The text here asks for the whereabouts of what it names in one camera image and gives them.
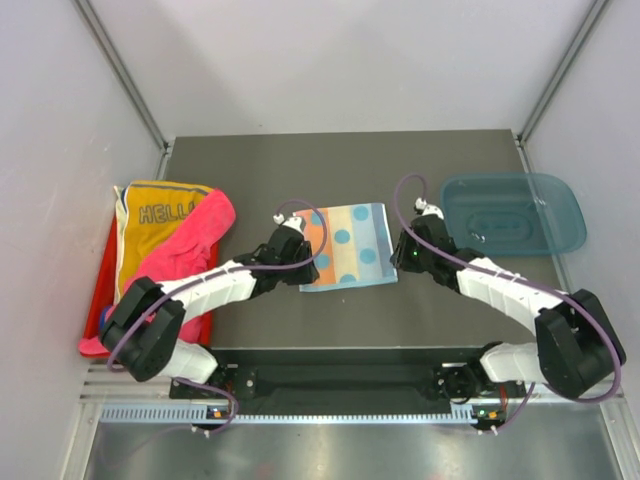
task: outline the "yellow cloth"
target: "yellow cloth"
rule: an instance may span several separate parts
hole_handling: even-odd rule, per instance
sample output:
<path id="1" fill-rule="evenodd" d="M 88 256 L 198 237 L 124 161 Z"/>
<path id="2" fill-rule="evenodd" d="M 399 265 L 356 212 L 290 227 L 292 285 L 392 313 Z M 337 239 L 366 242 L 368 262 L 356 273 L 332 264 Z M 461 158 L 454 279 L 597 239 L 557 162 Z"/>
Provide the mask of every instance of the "yellow cloth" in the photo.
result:
<path id="1" fill-rule="evenodd" d="M 142 260 L 178 228 L 212 189 L 202 185 L 142 180 L 116 188 L 118 257 L 115 302 Z"/>

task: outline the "white wall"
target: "white wall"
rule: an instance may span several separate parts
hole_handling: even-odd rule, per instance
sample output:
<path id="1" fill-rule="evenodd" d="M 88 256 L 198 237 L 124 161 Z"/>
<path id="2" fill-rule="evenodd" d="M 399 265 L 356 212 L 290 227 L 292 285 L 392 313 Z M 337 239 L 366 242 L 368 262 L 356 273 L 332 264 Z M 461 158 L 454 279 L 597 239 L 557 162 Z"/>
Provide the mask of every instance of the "white wall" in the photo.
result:
<path id="1" fill-rule="evenodd" d="M 574 286 L 601 298 L 629 357 L 623 387 L 640 425 L 640 3 L 611 2 L 529 142 L 536 170 L 565 180 L 588 229 L 566 255 Z"/>
<path id="2" fill-rule="evenodd" d="M 166 136 L 519 130 L 591 0 L 93 0 Z"/>
<path id="3" fill-rule="evenodd" d="M 56 478 L 112 185 L 159 151 L 69 0 L 0 15 L 0 478 Z"/>

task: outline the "pink cloth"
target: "pink cloth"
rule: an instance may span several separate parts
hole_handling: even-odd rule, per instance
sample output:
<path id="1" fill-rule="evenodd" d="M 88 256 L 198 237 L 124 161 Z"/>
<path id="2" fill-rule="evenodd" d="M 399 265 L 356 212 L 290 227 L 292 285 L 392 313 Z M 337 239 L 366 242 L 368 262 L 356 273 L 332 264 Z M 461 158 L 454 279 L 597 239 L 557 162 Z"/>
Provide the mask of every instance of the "pink cloth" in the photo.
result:
<path id="1" fill-rule="evenodd" d="M 162 282 L 206 271 L 211 246 L 231 228 L 235 219 L 236 212 L 229 198 L 221 190 L 212 191 L 166 242 L 147 255 L 136 274 L 125 284 L 125 291 L 140 277 Z M 196 343 L 200 334 L 200 321 L 201 318 L 196 317 L 184 324 L 180 330 L 180 338 L 185 342 Z M 78 343 L 78 349 L 86 355 L 108 353 L 98 337 L 83 338 Z"/>

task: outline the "striped cloth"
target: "striped cloth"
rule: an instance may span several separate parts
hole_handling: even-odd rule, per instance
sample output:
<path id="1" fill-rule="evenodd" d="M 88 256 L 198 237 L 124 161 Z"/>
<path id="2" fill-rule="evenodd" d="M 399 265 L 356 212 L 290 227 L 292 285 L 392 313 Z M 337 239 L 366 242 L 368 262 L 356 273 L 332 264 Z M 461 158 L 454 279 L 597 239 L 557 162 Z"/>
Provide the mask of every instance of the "striped cloth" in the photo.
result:
<path id="1" fill-rule="evenodd" d="M 365 203 L 319 209 L 329 229 L 329 239 L 315 264 L 320 278 L 301 285 L 302 292 L 368 287 L 398 281 L 389 259 L 392 245 L 382 203 Z M 305 219 L 305 238 L 315 252 L 322 242 L 322 223 L 311 210 L 296 212 Z"/>

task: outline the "towel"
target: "towel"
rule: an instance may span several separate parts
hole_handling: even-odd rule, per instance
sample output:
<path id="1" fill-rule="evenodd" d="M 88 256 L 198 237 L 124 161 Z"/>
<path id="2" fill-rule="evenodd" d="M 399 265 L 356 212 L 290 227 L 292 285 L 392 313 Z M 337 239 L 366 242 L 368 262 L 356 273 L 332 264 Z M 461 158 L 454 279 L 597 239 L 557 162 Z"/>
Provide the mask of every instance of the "towel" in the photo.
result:
<path id="1" fill-rule="evenodd" d="M 301 292 L 368 287 L 398 281 L 390 262 L 392 246 L 387 214 L 382 203 L 345 205 L 319 209 L 329 238 L 315 264 L 320 278 L 300 285 Z M 322 242 L 322 224 L 311 210 L 296 212 L 305 219 L 304 235 L 317 251 Z"/>
<path id="2" fill-rule="evenodd" d="M 116 202 L 116 302 L 142 260 L 176 231 L 211 190 L 202 185 L 137 181 L 120 192 Z"/>
<path id="3" fill-rule="evenodd" d="M 220 190 L 213 190 L 184 221 L 178 222 L 168 239 L 142 260 L 136 272 L 126 280 L 124 291 L 144 276 L 154 282 L 162 282 L 206 271 L 211 246 L 229 230 L 235 218 L 235 210 L 227 196 Z M 110 311 L 105 309 L 102 313 L 102 317 L 107 319 Z M 188 343 L 198 341 L 200 318 L 196 317 L 182 326 L 181 340 Z M 108 353 L 97 337 L 80 340 L 78 349 L 89 356 Z"/>

